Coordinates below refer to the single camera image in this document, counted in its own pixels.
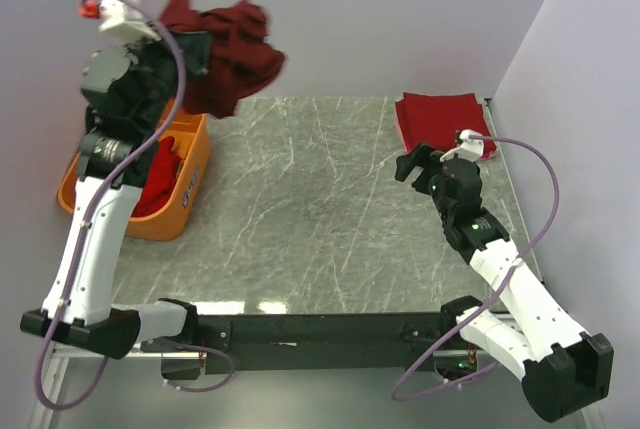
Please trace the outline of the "dark red t shirt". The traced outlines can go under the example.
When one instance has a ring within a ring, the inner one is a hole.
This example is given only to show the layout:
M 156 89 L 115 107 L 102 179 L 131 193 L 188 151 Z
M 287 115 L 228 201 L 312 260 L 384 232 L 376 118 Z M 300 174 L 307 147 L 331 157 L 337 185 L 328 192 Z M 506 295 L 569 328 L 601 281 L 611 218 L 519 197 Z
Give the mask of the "dark red t shirt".
M 213 37 L 207 74 L 187 84 L 182 103 L 187 113 L 231 117 L 240 100 L 265 89 L 284 68 L 285 53 L 267 41 L 269 16 L 250 0 L 207 11 L 194 9 L 191 0 L 168 0 L 160 21 L 172 31 Z

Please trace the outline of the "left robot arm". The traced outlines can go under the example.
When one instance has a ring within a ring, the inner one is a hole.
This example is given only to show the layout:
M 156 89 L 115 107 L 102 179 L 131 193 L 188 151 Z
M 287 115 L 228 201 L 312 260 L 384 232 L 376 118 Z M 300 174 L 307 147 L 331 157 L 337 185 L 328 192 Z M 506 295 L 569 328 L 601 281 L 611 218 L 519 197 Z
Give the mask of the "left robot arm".
M 198 327 L 194 305 L 174 299 L 114 306 L 112 285 L 129 219 L 158 148 L 157 128 L 190 79 L 207 72 L 212 37 L 175 32 L 95 52 L 83 70 L 86 134 L 76 165 L 75 207 L 63 258 L 24 333 L 121 359 L 138 343 L 184 340 Z

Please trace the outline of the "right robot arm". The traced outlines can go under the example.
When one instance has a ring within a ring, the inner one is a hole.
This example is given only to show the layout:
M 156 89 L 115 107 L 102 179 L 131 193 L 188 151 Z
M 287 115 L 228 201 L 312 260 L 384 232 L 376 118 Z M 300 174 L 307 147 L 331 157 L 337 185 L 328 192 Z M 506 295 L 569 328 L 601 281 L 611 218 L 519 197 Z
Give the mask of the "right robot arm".
M 447 242 L 493 290 L 485 302 L 460 298 L 444 308 L 446 332 L 426 353 L 460 336 L 508 369 L 534 412 L 555 422 L 608 396 L 614 349 L 561 307 L 484 207 L 482 154 L 473 135 L 446 153 L 421 143 L 396 160 L 398 181 L 421 171 L 413 188 L 432 198 Z

